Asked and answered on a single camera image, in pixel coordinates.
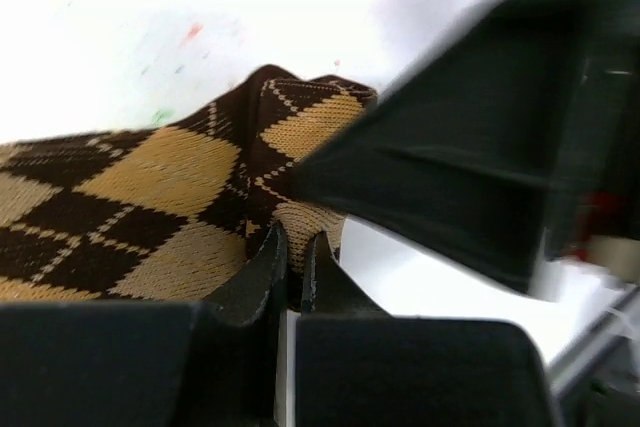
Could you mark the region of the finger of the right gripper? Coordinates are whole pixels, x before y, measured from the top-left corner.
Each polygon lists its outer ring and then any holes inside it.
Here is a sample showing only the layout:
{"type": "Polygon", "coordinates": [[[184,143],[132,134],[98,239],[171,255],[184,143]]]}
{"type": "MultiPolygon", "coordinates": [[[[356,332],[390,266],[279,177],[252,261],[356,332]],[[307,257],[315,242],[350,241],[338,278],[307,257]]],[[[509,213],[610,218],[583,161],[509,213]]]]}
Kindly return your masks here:
{"type": "Polygon", "coordinates": [[[585,10],[511,0],[295,170],[293,191],[531,292],[575,205],[585,10]]]}

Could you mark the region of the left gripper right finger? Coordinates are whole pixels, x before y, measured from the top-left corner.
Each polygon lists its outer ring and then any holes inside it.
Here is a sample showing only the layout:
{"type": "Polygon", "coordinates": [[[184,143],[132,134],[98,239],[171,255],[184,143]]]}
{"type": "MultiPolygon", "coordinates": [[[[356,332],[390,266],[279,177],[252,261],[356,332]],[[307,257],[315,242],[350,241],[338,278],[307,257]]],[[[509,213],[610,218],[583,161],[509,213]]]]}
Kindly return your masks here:
{"type": "Polygon", "coordinates": [[[307,245],[296,327],[299,426],[556,426],[543,362],[519,326],[396,318],[307,245]]]}

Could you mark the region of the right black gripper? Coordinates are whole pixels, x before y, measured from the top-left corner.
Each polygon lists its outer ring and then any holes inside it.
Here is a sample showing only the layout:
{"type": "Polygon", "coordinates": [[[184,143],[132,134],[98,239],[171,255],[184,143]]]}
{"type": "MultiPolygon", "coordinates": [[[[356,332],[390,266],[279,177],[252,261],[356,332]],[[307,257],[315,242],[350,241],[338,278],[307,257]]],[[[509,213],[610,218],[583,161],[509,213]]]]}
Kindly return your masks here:
{"type": "Polygon", "coordinates": [[[639,196],[639,0],[514,0],[514,278],[625,235],[639,196]]]}

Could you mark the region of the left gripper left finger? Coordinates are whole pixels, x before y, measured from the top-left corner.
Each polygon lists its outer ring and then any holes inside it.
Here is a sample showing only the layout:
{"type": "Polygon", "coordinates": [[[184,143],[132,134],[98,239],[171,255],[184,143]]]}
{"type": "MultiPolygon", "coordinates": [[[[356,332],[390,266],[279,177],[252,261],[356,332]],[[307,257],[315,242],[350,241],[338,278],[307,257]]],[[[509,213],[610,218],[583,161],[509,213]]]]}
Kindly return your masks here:
{"type": "Polygon", "coordinates": [[[5,426],[270,426],[287,239],[200,301],[5,302],[5,426]]]}

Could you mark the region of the dark argyle sock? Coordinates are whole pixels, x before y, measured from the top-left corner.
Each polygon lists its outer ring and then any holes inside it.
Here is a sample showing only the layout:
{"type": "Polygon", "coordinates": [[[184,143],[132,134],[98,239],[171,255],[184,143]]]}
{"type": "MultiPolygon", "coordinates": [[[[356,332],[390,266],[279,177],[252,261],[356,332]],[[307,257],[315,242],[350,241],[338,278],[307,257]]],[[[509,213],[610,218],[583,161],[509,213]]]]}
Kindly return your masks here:
{"type": "Polygon", "coordinates": [[[298,292],[308,243],[338,254],[345,217],[296,201],[293,169],[376,99],[266,65],[163,127],[3,144],[2,299],[200,300],[277,223],[298,292]]]}

